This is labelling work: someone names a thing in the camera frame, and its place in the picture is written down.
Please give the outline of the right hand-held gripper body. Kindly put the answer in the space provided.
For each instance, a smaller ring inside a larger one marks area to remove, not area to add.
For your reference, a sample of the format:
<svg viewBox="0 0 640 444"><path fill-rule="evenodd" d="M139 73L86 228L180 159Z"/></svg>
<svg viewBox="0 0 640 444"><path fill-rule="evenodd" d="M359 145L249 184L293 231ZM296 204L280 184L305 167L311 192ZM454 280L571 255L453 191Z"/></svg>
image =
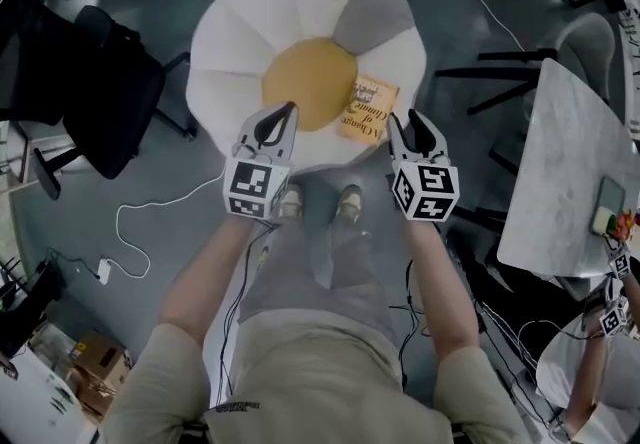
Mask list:
<svg viewBox="0 0 640 444"><path fill-rule="evenodd" d="M420 160L392 157L391 193L408 221L445 222L460 197L458 169L439 151Z"/></svg>

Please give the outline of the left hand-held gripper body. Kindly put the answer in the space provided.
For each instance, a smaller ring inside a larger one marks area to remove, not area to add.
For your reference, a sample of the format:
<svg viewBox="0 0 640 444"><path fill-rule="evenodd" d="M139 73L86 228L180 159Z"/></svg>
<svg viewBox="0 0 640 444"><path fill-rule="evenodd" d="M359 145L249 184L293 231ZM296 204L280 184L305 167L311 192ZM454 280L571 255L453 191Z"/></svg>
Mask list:
<svg viewBox="0 0 640 444"><path fill-rule="evenodd" d="M287 187L293 143L236 143L225 163L223 198L230 214L269 220Z"/></svg>

